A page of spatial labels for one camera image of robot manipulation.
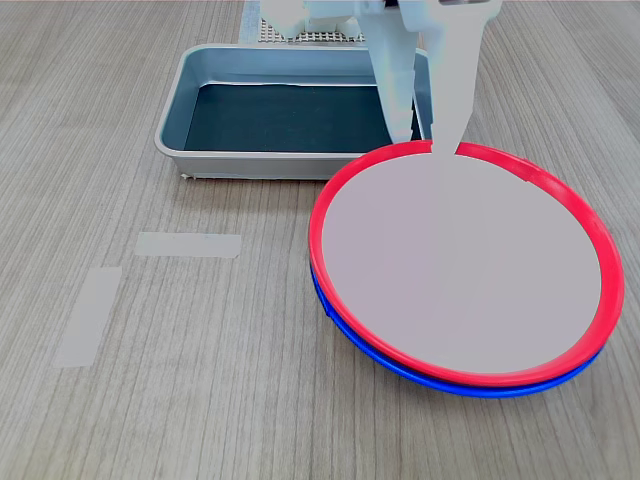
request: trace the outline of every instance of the dark tray bottom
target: dark tray bottom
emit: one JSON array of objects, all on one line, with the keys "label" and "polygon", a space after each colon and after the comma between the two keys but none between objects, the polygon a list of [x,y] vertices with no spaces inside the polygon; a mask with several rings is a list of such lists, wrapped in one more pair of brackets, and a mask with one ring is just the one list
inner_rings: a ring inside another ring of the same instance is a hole
[{"label": "dark tray bottom", "polygon": [[[413,114],[413,140],[420,129]],[[185,150],[366,153],[390,145],[375,86],[205,85]]]}]

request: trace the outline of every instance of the white grid rack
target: white grid rack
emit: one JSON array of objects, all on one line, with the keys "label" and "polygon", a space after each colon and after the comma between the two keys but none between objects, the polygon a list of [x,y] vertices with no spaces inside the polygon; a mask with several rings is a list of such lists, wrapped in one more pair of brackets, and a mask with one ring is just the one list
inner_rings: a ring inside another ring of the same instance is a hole
[{"label": "white grid rack", "polygon": [[303,42],[331,42],[331,43],[361,43],[364,42],[362,34],[357,37],[346,37],[340,32],[311,33],[303,32],[296,38],[284,38],[276,32],[271,25],[260,19],[260,43],[303,43]]}]

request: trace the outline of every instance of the gray wood grain surface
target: gray wood grain surface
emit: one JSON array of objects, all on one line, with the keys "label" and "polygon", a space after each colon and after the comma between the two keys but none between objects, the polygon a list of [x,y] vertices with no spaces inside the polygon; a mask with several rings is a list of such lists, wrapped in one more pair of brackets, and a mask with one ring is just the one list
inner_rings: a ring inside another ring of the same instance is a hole
[{"label": "gray wood grain surface", "polygon": [[[186,181],[153,133],[179,56],[239,2],[0,3],[0,478],[640,478],[640,4],[506,3],[466,140],[578,191],[626,269],[585,373],[482,401],[341,335],[308,272],[320,183]],[[133,255],[140,231],[243,236],[234,260]],[[90,267],[122,266],[96,362],[55,369]]]}]

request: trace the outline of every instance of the tray rim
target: tray rim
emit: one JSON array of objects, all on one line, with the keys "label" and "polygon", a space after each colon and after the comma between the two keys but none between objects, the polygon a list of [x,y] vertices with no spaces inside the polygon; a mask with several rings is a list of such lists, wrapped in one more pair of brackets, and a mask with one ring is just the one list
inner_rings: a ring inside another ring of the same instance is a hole
[{"label": "tray rim", "polygon": [[[302,51],[366,51],[367,47],[364,45],[354,45],[354,46],[326,46],[326,45],[289,45],[289,44],[227,44],[227,43],[206,43],[202,45],[196,45],[194,47],[186,50],[182,56],[180,57],[180,61],[178,62],[178,68],[174,75],[173,82],[171,84],[171,88],[169,90],[169,94],[167,95],[167,99],[165,101],[162,114],[160,115],[160,121],[158,122],[158,126],[156,128],[154,134],[154,144],[158,151],[163,155],[171,158],[190,158],[190,159],[202,159],[202,160],[217,160],[220,158],[224,158],[225,160],[264,160],[264,161],[273,161],[273,160],[296,160],[301,156],[304,157],[305,160],[335,160],[339,158],[344,161],[352,161],[355,160],[362,155],[365,155],[366,152],[361,153],[307,153],[307,152],[227,152],[222,150],[175,150],[167,147],[162,140],[162,133],[166,127],[166,123],[169,117],[169,112],[171,111],[171,107],[173,106],[174,98],[176,95],[176,91],[178,89],[178,85],[180,83],[180,79],[182,78],[184,68],[187,64],[187,61],[191,55],[201,50],[209,50],[209,49],[225,49],[225,50],[302,50]],[[427,57],[427,52],[424,49],[416,48],[416,55],[420,55],[423,57]],[[420,121],[420,115],[417,109],[419,108],[416,104],[416,115],[418,117],[418,122],[420,122],[420,129],[423,130],[422,123]]]}]

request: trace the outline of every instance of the red plate rim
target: red plate rim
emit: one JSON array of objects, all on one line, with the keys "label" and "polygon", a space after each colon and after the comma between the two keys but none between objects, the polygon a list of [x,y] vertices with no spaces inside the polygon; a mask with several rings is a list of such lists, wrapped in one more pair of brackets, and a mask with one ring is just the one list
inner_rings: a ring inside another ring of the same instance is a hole
[{"label": "red plate rim", "polygon": [[431,140],[379,148],[343,167],[320,193],[311,214],[309,227],[311,265],[322,291],[336,312],[360,337],[381,353],[417,372],[453,383],[484,387],[527,385],[559,377],[587,362],[613,333],[624,303],[624,272],[613,237],[596,212],[563,182],[528,160],[490,147],[461,143],[457,154],[492,163],[547,192],[580,222],[595,247],[602,281],[600,302],[589,329],[580,340],[554,360],[527,370],[500,374],[456,371],[423,362],[397,350],[369,331],[340,300],[329,279],[322,252],[322,230],[329,205],[338,191],[366,168],[387,160],[420,153],[431,153]]}]

